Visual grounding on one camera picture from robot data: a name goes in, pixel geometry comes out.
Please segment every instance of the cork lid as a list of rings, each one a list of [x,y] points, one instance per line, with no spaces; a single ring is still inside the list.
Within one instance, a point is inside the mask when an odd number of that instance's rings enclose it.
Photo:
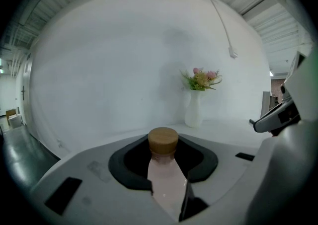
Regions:
[[[173,153],[178,143],[178,133],[171,128],[160,127],[148,134],[150,150],[161,155]]]

